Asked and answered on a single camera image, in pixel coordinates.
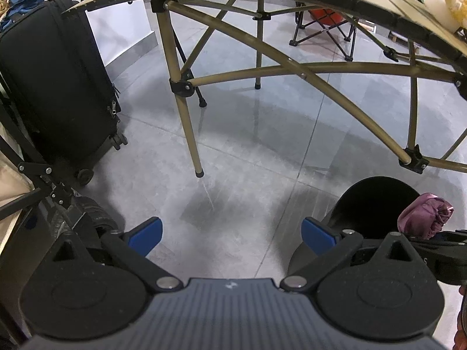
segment white wall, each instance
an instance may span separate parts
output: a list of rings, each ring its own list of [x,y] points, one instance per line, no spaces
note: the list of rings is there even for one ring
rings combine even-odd
[[[87,14],[105,65],[151,33],[142,0],[134,1],[131,5],[121,3],[109,6]]]

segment black suitcase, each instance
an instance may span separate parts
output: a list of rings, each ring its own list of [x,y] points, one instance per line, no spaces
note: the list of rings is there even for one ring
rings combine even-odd
[[[62,15],[75,3],[45,1],[0,34],[0,72],[9,97],[48,149],[43,156],[54,153],[73,165],[107,138],[117,150],[126,144],[117,132],[117,90],[87,16]],[[85,184],[86,177],[79,181]]]

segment pink cloth bag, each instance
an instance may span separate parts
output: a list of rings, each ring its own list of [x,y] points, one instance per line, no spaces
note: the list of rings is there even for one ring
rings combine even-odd
[[[441,231],[453,212],[454,208],[445,199],[424,193],[403,210],[398,218],[398,229],[410,236],[430,239]]]

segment gray tile floor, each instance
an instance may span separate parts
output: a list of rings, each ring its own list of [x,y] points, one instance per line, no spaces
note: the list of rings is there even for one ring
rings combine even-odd
[[[255,9],[251,2],[236,5]],[[204,27],[176,15],[172,21],[188,53]],[[226,21],[255,34],[255,22],[248,17],[228,13]],[[274,17],[265,22],[264,38],[300,62],[343,62],[325,35],[290,47],[293,30],[293,14]],[[389,62],[360,35],[354,59]],[[274,62],[265,59],[264,64]],[[254,65],[253,50],[215,33],[192,71],[204,76]],[[405,145],[407,78],[321,77]],[[184,280],[199,276],[278,281],[301,241],[303,217],[323,218],[350,185],[372,175],[393,176],[421,193],[445,197],[455,207],[446,228],[465,228],[466,175],[436,169],[418,175],[402,169],[361,124],[295,76],[265,78],[261,90],[253,88],[253,80],[204,86],[204,109],[198,107],[196,95],[189,99],[205,171],[202,179],[194,175],[162,47],[129,67],[115,84],[121,91],[121,126],[129,145],[106,154],[83,193],[109,209],[126,229],[150,216],[161,217],[164,237],[149,258]],[[420,80],[419,91],[417,142],[424,154],[440,156],[465,129],[467,102],[445,83]],[[466,146],[461,145],[452,160],[467,161]],[[455,288],[442,287],[447,304],[436,336],[452,346],[460,298]]]

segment plush toy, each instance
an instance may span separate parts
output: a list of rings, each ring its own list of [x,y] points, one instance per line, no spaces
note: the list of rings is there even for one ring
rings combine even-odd
[[[450,32],[467,29],[467,0],[421,0],[428,11]]]

